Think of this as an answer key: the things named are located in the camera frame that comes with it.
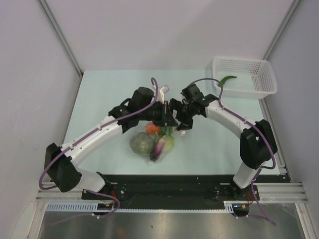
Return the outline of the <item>green fake bell pepper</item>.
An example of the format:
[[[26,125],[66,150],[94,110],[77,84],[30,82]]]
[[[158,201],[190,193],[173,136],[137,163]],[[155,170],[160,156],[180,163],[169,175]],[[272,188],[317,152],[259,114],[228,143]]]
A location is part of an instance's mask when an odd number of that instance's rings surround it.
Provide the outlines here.
[[[160,135],[162,136],[170,136],[172,135],[173,127],[167,126],[167,127],[161,127],[160,128]]]

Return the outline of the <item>pale green fake cabbage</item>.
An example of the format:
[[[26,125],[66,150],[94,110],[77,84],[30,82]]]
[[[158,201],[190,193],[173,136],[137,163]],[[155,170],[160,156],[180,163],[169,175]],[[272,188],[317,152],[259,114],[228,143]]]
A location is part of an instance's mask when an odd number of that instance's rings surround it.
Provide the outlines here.
[[[166,136],[163,150],[170,151],[173,147],[174,147],[174,137],[172,135]]]

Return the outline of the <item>clear zip top bag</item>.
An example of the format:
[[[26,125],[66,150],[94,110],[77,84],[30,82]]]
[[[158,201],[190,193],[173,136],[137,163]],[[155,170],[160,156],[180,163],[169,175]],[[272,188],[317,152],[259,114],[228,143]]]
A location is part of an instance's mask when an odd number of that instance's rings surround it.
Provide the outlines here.
[[[163,160],[175,147],[177,139],[185,135],[185,130],[174,126],[156,126],[149,122],[130,138],[129,147],[135,155],[152,165]]]

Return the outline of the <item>green fake chili pepper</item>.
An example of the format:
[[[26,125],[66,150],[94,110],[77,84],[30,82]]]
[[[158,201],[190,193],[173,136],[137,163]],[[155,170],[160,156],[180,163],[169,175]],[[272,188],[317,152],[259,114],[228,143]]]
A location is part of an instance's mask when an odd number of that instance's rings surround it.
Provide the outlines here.
[[[228,80],[236,79],[236,78],[237,76],[232,76],[232,75],[225,76],[222,80],[219,81],[218,87],[223,87]]]

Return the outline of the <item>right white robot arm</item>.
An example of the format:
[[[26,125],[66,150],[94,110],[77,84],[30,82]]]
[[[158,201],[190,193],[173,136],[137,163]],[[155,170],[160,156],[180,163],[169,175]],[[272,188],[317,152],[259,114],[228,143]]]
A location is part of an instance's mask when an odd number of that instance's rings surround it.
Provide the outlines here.
[[[248,194],[248,186],[256,180],[265,163],[273,161],[278,148],[270,123],[265,119],[251,121],[222,105],[219,97],[204,95],[196,84],[191,84],[181,92],[182,101],[171,99],[169,111],[179,121],[177,130],[189,130],[193,126],[193,117],[203,116],[211,119],[235,134],[240,140],[240,158],[242,163],[233,177],[230,195],[241,200]]]

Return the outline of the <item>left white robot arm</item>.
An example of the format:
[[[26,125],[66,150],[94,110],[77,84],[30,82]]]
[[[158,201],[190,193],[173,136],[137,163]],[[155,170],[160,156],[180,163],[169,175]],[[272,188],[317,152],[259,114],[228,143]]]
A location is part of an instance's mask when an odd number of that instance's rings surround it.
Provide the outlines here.
[[[153,92],[139,87],[133,96],[109,111],[94,128],[77,139],[57,146],[49,145],[45,154],[45,173],[61,192],[69,192],[75,187],[92,191],[99,199],[109,196],[110,186],[98,172],[79,169],[82,161],[110,139],[119,136],[140,121],[151,121],[156,126],[177,126],[164,100],[169,91],[163,86]]]

